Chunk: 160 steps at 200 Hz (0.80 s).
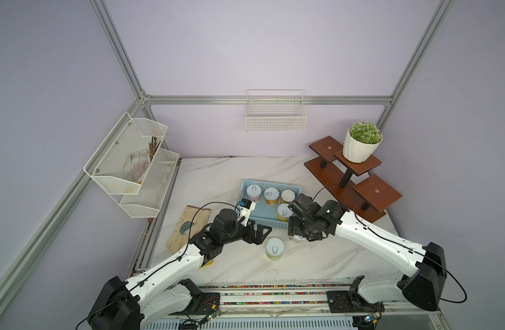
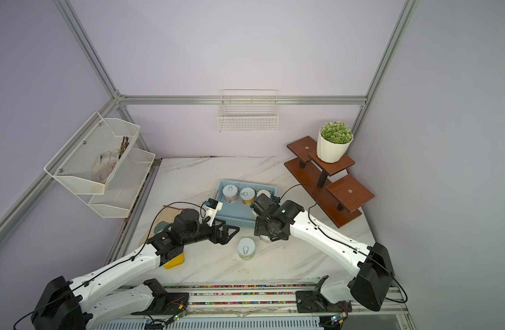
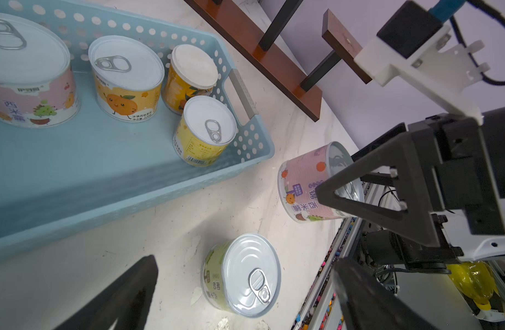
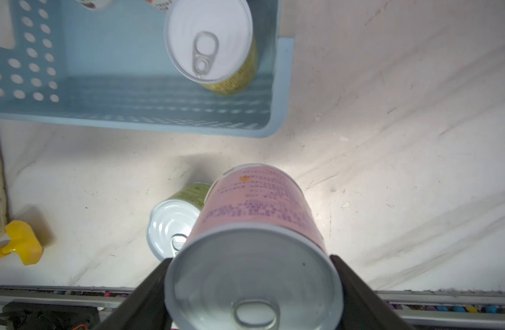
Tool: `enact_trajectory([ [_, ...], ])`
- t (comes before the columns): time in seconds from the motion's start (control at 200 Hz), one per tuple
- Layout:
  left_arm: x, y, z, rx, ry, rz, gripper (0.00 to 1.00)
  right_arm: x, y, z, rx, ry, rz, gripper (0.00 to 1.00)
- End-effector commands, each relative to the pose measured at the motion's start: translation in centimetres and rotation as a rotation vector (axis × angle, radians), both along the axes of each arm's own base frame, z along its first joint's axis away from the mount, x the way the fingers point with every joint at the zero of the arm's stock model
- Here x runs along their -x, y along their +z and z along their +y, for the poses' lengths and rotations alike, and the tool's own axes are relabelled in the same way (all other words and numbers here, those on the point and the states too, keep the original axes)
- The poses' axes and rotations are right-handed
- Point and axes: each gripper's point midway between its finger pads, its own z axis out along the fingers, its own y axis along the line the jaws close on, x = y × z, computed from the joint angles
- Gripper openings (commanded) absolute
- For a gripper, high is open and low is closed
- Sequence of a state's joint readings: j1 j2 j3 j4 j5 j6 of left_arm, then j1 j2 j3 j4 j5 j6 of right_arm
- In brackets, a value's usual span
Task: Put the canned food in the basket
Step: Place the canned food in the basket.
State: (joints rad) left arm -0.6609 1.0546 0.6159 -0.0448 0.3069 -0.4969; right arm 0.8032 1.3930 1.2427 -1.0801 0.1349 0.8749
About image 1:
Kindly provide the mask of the yellow can end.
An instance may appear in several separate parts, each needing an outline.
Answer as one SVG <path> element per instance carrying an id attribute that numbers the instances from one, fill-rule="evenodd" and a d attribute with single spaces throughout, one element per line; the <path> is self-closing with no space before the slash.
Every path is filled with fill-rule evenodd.
<path id="1" fill-rule="evenodd" d="M 277 207 L 277 219 L 282 222 L 288 222 L 293 216 L 292 210 L 287 203 L 282 203 Z"/>

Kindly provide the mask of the yellow tall can white lid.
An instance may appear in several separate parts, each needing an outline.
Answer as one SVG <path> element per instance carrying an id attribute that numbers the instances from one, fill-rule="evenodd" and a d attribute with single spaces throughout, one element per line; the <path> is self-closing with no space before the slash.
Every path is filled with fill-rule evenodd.
<path id="1" fill-rule="evenodd" d="M 291 204 L 294 202 L 296 198 L 296 194 L 294 191 L 291 191 L 289 189 L 285 189 L 284 191 L 281 192 L 280 194 L 280 199 L 282 204 Z"/>

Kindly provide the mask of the yellow label can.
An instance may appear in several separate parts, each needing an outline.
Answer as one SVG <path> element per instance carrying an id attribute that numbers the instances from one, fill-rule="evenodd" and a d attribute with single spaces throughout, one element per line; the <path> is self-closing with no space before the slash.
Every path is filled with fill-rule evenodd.
<path id="1" fill-rule="evenodd" d="M 280 192 L 274 187 L 269 187 L 264 191 L 264 201 L 268 206 L 275 206 L 279 203 Z"/>

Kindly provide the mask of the pink label can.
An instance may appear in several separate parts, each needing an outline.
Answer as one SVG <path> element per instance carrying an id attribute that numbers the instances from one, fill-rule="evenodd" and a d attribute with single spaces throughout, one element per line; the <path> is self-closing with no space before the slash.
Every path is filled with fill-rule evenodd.
<path id="1" fill-rule="evenodd" d="M 289 238 L 289 240 L 291 240 L 295 243 L 303 243 L 303 242 L 307 241 L 307 239 L 305 237 L 300 236 L 300 235 L 289 236 L 288 238 Z"/>
<path id="2" fill-rule="evenodd" d="M 262 198 L 262 188 L 256 184 L 249 185 L 246 188 L 246 198 L 252 202 L 259 202 Z"/>

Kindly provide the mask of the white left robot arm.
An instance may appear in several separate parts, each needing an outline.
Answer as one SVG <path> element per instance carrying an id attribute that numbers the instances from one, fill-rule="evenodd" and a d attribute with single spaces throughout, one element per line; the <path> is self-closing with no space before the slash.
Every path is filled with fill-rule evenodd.
<path id="1" fill-rule="evenodd" d="M 246 210 L 223 209 L 157 266 L 123 281 L 110 279 L 85 322 L 92 329 L 142 329 L 164 316 L 197 309 L 203 292 L 186 275 L 221 254 L 224 245 L 244 241 L 260 246 L 271 231 L 248 220 Z"/>

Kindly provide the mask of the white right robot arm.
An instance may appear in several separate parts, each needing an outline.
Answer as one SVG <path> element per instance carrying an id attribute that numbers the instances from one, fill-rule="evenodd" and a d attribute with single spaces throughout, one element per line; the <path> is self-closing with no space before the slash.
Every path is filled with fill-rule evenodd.
<path id="1" fill-rule="evenodd" d="M 352 283 L 355 301 L 376 304 L 405 299 L 420 309 L 438 310 L 448 276 L 441 246 L 435 243 L 423 246 L 403 239 L 333 200 L 320 206 L 311 197 L 299 194 L 289 209 L 293 213 L 288 223 L 289 236 L 301 236 L 309 242 L 329 236 L 348 239 L 397 269 L 393 274 L 375 278 L 357 277 Z"/>

